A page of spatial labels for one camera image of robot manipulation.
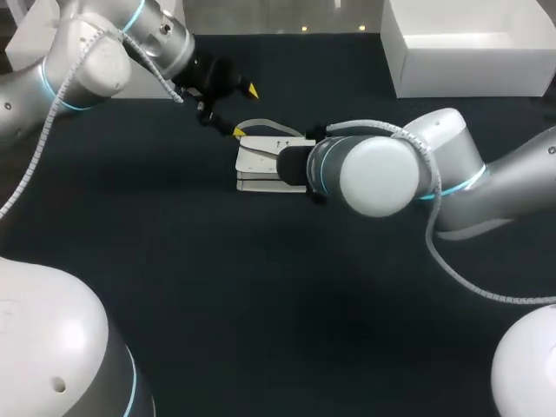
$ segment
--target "dark tabletop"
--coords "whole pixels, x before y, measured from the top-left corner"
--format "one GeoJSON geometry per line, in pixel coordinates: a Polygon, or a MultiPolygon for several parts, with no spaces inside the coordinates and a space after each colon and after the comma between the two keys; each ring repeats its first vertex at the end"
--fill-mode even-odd
{"type": "MultiPolygon", "coordinates": [[[[487,161],[550,126],[525,98],[396,100],[377,36],[199,43],[256,81],[258,103],[221,106],[237,122],[404,124],[455,107],[487,161]]],[[[531,309],[455,283],[415,208],[373,220],[235,191],[237,142],[194,113],[115,100],[60,122],[3,224],[2,255],[99,295],[162,417],[493,416],[495,348],[531,309]]],[[[536,296],[556,295],[555,242],[552,212],[438,246],[470,281],[536,296]]]]}

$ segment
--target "white box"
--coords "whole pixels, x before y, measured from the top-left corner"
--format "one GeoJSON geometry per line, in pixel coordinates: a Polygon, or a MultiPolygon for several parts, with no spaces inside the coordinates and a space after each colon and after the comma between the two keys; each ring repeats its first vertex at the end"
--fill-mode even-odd
{"type": "MultiPolygon", "coordinates": [[[[156,1],[180,23],[185,24],[182,0],[156,1]]],[[[54,42],[59,18],[60,10],[56,0],[35,1],[6,48],[6,55],[14,71],[28,67],[49,52],[54,42]]],[[[128,86],[114,98],[169,98],[169,96],[152,74],[138,63],[132,62],[128,86]]]]}
{"type": "Polygon", "coordinates": [[[543,96],[556,71],[536,0],[386,0],[381,39],[399,98],[543,96]]]}
{"type": "Polygon", "coordinates": [[[315,145],[305,137],[244,136],[240,140],[235,169],[237,189],[263,193],[304,193],[303,186],[287,185],[278,176],[278,155],[288,146],[315,145]]]}

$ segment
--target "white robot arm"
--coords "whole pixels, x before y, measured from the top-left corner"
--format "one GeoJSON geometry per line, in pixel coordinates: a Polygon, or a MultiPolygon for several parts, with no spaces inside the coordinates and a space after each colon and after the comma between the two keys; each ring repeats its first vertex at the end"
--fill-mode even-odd
{"type": "Polygon", "coordinates": [[[420,202],[430,211],[427,248],[463,287],[507,304],[556,303],[556,297],[510,297],[479,288],[451,268],[434,246],[434,233],[466,239],[556,206],[555,128],[490,164],[483,162],[454,109],[435,111],[404,129],[356,121],[319,127],[308,136],[315,146],[292,146],[278,155],[277,171],[284,182],[306,185],[318,202],[341,202],[370,217],[393,215],[420,202]],[[328,135],[345,128],[386,130],[392,136],[328,135]]]}
{"type": "Polygon", "coordinates": [[[141,47],[164,80],[176,91],[194,97],[198,118],[224,135],[238,133],[235,126],[214,113],[217,100],[240,90],[258,98],[255,87],[235,73],[232,63],[215,59],[195,47],[195,39],[179,21],[161,10],[155,0],[58,0],[60,22],[50,52],[16,73],[0,77],[0,147],[5,147],[44,122],[52,101],[87,42],[106,31],[76,73],[59,116],[77,115],[126,87],[129,57],[144,65],[122,45],[130,36],[141,47]]]}

